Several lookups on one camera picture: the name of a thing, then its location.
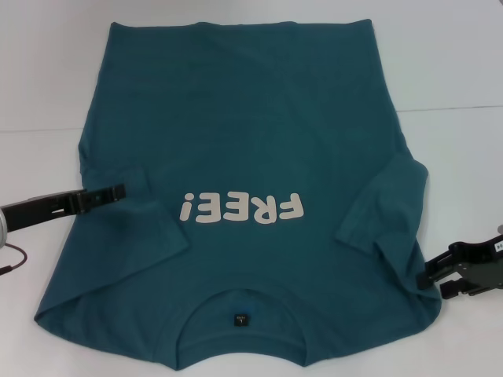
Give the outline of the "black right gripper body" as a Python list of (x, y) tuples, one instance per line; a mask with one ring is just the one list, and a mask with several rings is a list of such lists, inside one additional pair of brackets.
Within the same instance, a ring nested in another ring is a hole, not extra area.
[(457, 273), (471, 284), (463, 295), (502, 289), (502, 235), (482, 243), (456, 242), (449, 251), (460, 251)]

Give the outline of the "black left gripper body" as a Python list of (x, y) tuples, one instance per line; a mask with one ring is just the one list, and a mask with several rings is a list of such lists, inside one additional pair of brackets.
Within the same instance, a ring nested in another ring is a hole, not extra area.
[(1, 207), (1, 224), (5, 232), (52, 221), (57, 218), (73, 215), (71, 198), (75, 191), (30, 198), (18, 203)]

